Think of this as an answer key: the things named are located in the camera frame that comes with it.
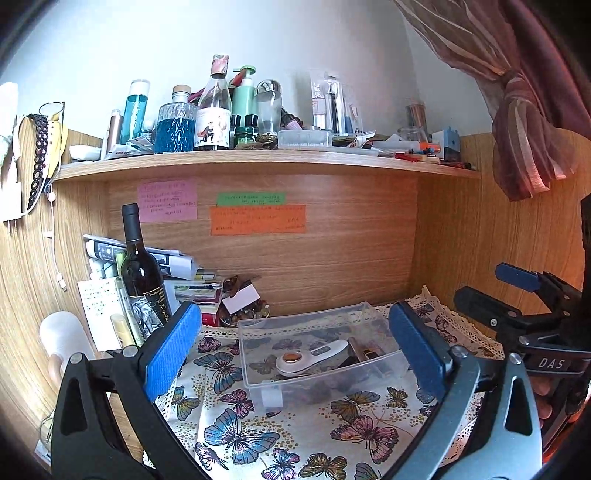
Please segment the person right hand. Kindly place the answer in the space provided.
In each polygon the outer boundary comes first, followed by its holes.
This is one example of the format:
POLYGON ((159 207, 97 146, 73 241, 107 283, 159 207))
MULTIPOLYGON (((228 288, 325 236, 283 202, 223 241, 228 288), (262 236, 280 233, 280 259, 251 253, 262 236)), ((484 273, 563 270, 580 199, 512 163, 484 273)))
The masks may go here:
POLYGON ((544 421, 549 419, 553 412, 551 404, 546 399, 550 395, 552 381, 548 377, 541 376, 531 376, 530 381, 535 395, 540 426, 543 426, 544 421))

